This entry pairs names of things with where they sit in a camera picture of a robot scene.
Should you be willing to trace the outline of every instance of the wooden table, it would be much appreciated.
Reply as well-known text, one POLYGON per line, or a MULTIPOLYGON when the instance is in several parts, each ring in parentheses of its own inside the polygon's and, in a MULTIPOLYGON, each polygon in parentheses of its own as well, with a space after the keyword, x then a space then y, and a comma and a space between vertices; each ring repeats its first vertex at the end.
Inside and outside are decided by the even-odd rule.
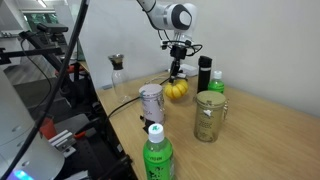
MULTIPOLYGON (((136 96, 149 79, 131 83, 136 96)), ((203 143, 193 135, 197 77, 189 86, 178 101, 165 97, 164 130, 174 148, 176 179, 320 179, 320 118, 227 87, 229 112, 219 139, 203 143)), ((113 89, 97 93, 107 113, 120 105, 113 89)), ((111 124, 137 177, 146 179, 142 148, 147 134, 140 115, 136 101, 114 114, 111 124)))

